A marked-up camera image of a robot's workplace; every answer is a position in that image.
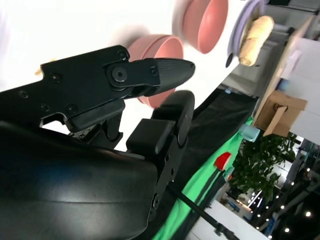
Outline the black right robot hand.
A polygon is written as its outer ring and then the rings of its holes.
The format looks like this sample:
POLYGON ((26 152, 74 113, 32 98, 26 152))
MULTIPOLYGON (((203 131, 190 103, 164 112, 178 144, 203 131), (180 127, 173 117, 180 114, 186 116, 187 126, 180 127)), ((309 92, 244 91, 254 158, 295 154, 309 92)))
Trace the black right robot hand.
POLYGON ((115 146, 125 100, 188 81, 191 61, 129 60, 116 45, 41 65, 0 94, 0 237, 131 240, 157 213, 188 143, 195 96, 173 92, 115 146))

